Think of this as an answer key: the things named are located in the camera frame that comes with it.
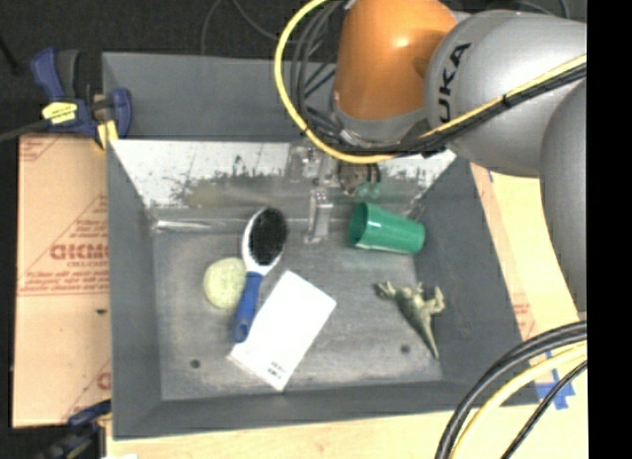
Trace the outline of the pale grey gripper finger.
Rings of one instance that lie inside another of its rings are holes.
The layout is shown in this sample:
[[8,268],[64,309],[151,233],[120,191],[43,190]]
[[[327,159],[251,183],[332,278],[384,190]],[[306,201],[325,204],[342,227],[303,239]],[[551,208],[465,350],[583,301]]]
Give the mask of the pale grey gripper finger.
[[310,192],[309,198],[309,211],[308,211],[308,222],[307,222],[307,230],[305,234],[305,242],[311,244],[315,241],[315,231],[316,231],[316,223],[317,223],[317,214],[318,214],[318,205],[319,205],[319,191],[312,190]]
[[326,190],[318,191],[318,238],[326,239],[330,231],[330,223],[334,203]]

